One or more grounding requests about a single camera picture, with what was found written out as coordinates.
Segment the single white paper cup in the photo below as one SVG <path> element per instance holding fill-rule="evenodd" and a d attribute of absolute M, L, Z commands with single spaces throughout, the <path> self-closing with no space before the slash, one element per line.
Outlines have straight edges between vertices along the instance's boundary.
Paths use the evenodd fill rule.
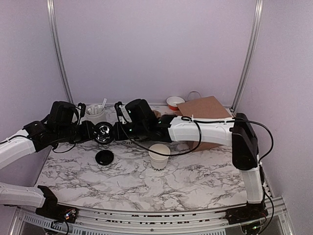
<path fill-rule="evenodd" d="M 154 144 L 149 148 L 150 162 L 153 170 L 163 171 L 166 168 L 170 149 L 164 144 Z"/>

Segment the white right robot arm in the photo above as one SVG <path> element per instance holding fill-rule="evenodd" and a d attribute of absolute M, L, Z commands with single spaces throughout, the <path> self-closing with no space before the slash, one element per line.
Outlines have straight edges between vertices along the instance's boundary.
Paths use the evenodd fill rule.
<path fill-rule="evenodd" d="M 248 204 L 242 215 L 253 219 L 261 212 L 264 199 L 260 172 L 258 139 L 245 114 L 220 119 L 194 118 L 174 114 L 156 117 L 144 99 L 114 105 L 118 121 L 113 126 L 116 141 L 143 137 L 151 141 L 195 141 L 215 143 L 232 148 L 232 163 L 240 170 Z"/>

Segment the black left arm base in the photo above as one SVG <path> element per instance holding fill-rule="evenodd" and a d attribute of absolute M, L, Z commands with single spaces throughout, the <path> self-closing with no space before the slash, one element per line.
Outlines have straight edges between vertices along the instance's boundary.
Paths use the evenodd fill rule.
<path fill-rule="evenodd" d="M 78 209 L 75 207 L 65 206 L 58 203 L 56 195 L 46 186 L 37 186 L 44 194 L 44 204 L 40 208 L 36 208 L 37 215 L 54 219 L 57 222 L 66 221 L 75 223 Z"/>

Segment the white paper cups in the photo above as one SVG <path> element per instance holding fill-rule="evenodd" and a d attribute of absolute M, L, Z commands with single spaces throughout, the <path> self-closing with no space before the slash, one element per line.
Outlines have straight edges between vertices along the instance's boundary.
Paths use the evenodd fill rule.
<path fill-rule="evenodd" d="M 124 144 L 128 144 L 128 145 L 131 145 L 131 144 L 138 144 L 137 141 L 133 141 L 133 140 L 124 140 L 123 143 L 124 143 Z"/>

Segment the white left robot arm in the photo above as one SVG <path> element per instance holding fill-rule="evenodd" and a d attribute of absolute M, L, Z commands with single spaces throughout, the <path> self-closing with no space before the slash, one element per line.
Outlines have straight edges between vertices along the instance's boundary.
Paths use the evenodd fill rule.
<path fill-rule="evenodd" d="M 13 136 L 0 143 L 0 167 L 5 168 L 24 156 L 38 153 L 47 147 L 56 149 L 61 143 L 76 145 L 94 138 L 94 124 L 81 119 L 85 116 L 86 105 L 74 105 L 55 101 L 50 113 L 40 121 L 25 125 Z M 62 213 L 60 204 L 54 201 L 54 194 L 47 187 L 23 187 L 0 184 L 0 203 L 12 206 L 42 208 L 50 217 Z"/>

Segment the black plastic cup lid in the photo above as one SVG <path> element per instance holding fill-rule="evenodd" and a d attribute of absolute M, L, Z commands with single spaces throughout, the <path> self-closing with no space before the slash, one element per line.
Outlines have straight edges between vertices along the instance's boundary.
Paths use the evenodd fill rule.
<path fill-rule="evenodd" d="M 95 160 L 99 165 L 110 165 L 114 160 L 114 154 L 110 150 L 101 150 L 95 155 Z"/>

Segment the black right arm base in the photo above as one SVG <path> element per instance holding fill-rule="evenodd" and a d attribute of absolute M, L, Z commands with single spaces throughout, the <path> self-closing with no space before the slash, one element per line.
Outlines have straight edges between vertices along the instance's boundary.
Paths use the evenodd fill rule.
<path fill-rule="evenodd" d="M 268 210 L 264 202 L 258 204 L 246 203 L 244 206 L 227 209 L 225 218 L 229 225 L 249 222 L 268 216 Z"/>

